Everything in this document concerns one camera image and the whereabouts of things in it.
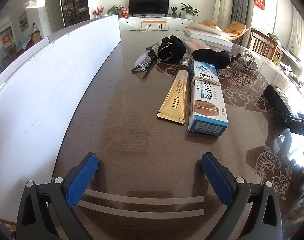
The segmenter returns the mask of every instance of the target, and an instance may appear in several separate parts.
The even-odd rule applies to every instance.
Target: white cabinet
[[[190,20],[185,20],[182,18],[169,18],[168,20],[168,29],[174,31],[185,31],[186,26],[188,26],[191,22]]]
[[[119,19],[120,31],[140,30],[141,18],[123,18]]]
[[[182,18],[171,17],[129,17],[119,19],[120,31],[125,30],[144,30],[147,29],[146,24],[142,24],[143,21],[165,21],[167,24],[162,25],[163,30],[185,31],[185,27],[188,26],[192,20],[186,20]],[[151,24],[150,30],[159,30],[159,24]]]

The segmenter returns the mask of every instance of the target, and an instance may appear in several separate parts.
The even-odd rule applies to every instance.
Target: blue clamp pad
[[[211,183],[218,199],[224,205],[230,206],[233,202],[232,187],[229,185],[219,168],[206,153],[202,156],[202,169]]]
[[[92,154],[67,188],[65,200],[69,207],[79,203],[98,166],[98,157]]]

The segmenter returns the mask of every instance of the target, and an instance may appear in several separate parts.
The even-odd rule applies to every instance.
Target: cabinet
[[[163,30],[185,31],[185,28],[191,23],[196,22],[182,18],[171,17],[129,17],[119,19],[120,31],[125,30],[144,30],[147,28],[146,24],[142,21],[166,21],[167,24],[163,25]],[[150,30],[159,30],[158,24],[152,24]]]
[[[140,30],[142,28],[141,18],[121,18],[119,19],[120,31]]]
[[[65,27],[90,19],[88,0],[61,0]]]
[[[194,21],[182,19],[182,18],[169,18],[168,29],[173,31],[185,31],[185,28]]]

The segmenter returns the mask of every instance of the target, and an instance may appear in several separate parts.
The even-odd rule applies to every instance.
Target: white curtain
[[[304,38],[304,21],[295,7],[293,12],[293,27],[287,50],[291,50],[298,57],[302,49],[302,41]]]
[[[233,0],[216,0],[213,15],[213,23],[222,30],[228,28],[231,23]]]

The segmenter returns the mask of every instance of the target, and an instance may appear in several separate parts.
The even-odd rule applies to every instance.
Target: vase
[[[185,17],[185,19],[193,20],[193,15],[191,15],[191,14],[186,13],[186,14],[184,15],[184,17]]]

